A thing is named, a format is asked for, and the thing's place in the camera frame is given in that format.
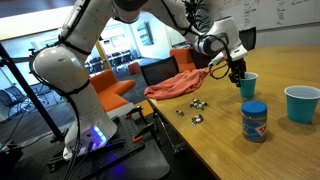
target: wooden table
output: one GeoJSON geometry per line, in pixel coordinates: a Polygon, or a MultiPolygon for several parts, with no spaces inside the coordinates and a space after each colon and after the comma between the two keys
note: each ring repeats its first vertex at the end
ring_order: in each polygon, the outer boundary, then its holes
{"type": "Polygon", "coordinates": [[[200,89],[174,99],[148,99],[185,139],[205,165],[221,179],[319,179],[320,106],[313,122],[287,119],[284,88],[320,88],[320,46],[264,47],[245,57],[249,72],[258,73],[254,99],[268,106],[268,134],[263,143],[242,135],[239,89],[226,77],[207,77],[200,89]],[[208,102],[204,111],[190,108],[193,98],[208,102]],[[184,116],[175,111],[182,110],[184,116]],[[197,114],[204,121],[196,126],[197,114]]]}

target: floor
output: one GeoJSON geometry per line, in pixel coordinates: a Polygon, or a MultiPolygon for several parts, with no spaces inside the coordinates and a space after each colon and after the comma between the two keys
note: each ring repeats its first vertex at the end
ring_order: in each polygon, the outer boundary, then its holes
{"type": "MultiPolygon", "coordinates": [[[[130,91],[124,96],[124,98],[133,102],[134,104],[141,105],[142,108],[145,107],[144,115],[150,114],[152,109],[148,107],[148,103],[145,101],[143,95],[143,91],[147,86],[141,73],[129,75],[128,71],[123,69],[115,74],[118,80],[136,80],[136,91],[140,96],[138,96],[135,91],[130,91]]],[[[64,101],[53,101],[52,104],[46,105],[46,109],[61,130],[65,130],[67,128],[66,124],[72,122],[72,114],[67,110],[66,103],[64,101]]],[[[20,116],[17,115],[10,121],[0,124],[0,142],[4,142],[9,137],[9,135],[12,133],[13,129],[15,129],[15,126],[19,122],[20,123],[18,124],[11,138],[16,143],[27,144],[26,142],[34,141],[37,136],[50,133],[49,127],[47,126],[43,118],[39,115],[37,110],[25,114],[21,120],[20,116]]],[[[154,121],[154,118],[152,118],[151,115],[149,115],[148,118],[151,118],[150,121],[154,121]]],[[[175,133],[175,131],[170,126],[167,127],[173,141],[175,143],[182,142],[182,139],[177,135],[177,133],[175,133]]],[[[178,155],[173,155],[172,147],[162,127],[159,127],[158,136],[163,143],[163,145],[160,147],[161,152],[165,156],[171,168],[169,176],[165,177],[164,179],[215,179],[211,172],[205,167],[205,165],[203,165],[203,163],[190,149],[187,148],[180,152],[178,155]]]]}

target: blue plastic cup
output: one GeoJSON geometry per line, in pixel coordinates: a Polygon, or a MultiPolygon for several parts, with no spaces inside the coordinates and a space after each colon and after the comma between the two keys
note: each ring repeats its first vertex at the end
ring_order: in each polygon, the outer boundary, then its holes
{"type": "Polygon", "coordinates": [[[240,79],[240,96],[246,99],[253,98],[258,74],[246,72],[244,77],[245,79],[240,79]]]}
{"type": "Polygon", "coordinates": [[[309,124],[320,98],[320,89],[310,86],[290,86],[284,89],[287,95],[288,119],[309,124]]]}

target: blue jar lid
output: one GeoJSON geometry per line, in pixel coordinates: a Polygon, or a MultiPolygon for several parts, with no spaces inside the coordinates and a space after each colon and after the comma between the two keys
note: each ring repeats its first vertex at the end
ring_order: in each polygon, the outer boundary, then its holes
{"type": "Polygon", "coordinates": [[[267,105],[263,102],[252,100],[241,106],[242,113],[249,117],[261,117],[267,114],[267,105]]]}

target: whiteboard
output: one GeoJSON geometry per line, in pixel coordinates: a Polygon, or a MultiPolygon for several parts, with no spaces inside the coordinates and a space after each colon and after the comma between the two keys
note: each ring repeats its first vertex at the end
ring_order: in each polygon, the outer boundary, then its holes
{"type": "Polygon", "coordinates": [[[320,22],[320,0],[218,0],[215,6],[219,18],[233,16],[240,30],[320,22]]]}

